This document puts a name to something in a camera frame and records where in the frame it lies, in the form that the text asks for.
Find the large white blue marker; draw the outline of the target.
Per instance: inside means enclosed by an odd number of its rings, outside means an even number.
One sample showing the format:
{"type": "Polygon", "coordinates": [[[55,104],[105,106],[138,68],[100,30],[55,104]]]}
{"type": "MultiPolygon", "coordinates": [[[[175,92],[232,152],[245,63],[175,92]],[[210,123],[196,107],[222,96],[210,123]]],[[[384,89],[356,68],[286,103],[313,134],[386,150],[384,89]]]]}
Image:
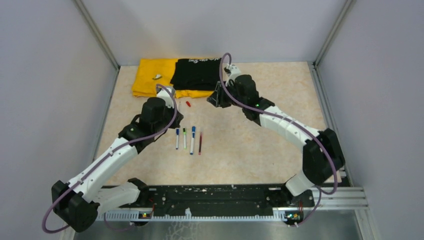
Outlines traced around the large white blue marker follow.
{"type": "Polygon", "coordinates": [[[193,155],[194,154],[195,139],[196,139],[196,127],[195,126],[192,126],[191,127],[190,148],[189,148],[189,154],[190,155],[193,155]]]}

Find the red gel pen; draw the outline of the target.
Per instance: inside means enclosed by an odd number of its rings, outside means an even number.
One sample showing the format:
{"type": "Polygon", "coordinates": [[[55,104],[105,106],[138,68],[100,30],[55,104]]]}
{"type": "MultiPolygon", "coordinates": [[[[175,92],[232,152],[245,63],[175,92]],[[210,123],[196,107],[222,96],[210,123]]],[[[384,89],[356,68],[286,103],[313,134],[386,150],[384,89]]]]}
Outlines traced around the red gel pen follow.
{"type": "Polygon", "coordinates": [[[200,156],[202,154],[202,143],[203,143],[203,132],[200,132],[199,136],[199,144],[198,144],[198,155],[200,156]]]}

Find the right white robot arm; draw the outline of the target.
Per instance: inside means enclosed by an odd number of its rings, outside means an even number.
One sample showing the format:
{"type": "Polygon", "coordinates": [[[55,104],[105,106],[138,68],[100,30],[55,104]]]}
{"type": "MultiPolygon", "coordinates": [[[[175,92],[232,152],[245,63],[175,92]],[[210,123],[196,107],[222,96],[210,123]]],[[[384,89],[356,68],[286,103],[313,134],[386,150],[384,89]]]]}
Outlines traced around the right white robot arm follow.
{"type": "Polygon", "coordinates": [[[248,74],[218,82],[207,101],[216,108],[241,107],[245,117],[272,130],[296,146],[302,153],[302,169],[282,186],[281,199],[295,206],[302,193],[320,186],[345,165],[337,134],[330,128],[318,130],[286,115],[275,104],[259,95],[248,74]]]}

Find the white blue-ended marker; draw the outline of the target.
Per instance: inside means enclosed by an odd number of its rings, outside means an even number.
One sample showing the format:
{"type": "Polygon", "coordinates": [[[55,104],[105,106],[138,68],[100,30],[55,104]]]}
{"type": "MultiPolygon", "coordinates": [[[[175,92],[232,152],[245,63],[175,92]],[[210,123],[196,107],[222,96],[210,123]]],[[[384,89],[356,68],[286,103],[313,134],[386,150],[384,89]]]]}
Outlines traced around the white blue-ended marker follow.
{"type": "Polygon", "coordinates": [[[176,139],[175,139],[175,149],[178,150],[179,149],[179,142],[180,142],[180,129],[176,128],[175,129],[175,133],[176,133],[176,139]]]}

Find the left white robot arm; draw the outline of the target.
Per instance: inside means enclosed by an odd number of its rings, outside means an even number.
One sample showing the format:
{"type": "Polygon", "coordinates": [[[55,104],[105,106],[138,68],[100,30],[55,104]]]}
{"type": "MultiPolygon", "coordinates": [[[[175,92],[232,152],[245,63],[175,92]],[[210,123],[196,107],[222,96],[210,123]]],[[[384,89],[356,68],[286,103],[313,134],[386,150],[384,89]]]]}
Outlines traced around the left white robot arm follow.
{"type": "Polygon", "coordinates": [[[104,188],[104,184],[126,163],[137,157],[168,129],[180,126],[183,115],[172,96],[150,97],[126,125],[111,146],[86,169],[67,182],[57,181],[51,187],[52,205],[42,220],[47,229],[47,217],[54,212],[75,232],[86,231],[99,215],[123,205],[144,207],[150,202],[149,187],[138,178],[104,188]]]}

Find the white green-tipped pen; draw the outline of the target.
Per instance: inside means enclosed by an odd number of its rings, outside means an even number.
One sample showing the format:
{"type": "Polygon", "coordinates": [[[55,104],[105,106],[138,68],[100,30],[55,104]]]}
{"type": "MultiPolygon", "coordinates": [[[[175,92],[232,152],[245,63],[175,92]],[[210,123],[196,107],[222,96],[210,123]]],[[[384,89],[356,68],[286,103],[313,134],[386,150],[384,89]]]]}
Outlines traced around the white green-tipped pen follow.
{"type": "Polygon", "coordinates": [[[184,127],[183,131],[183,148],[187,149],[187,129],[184,127]]]}

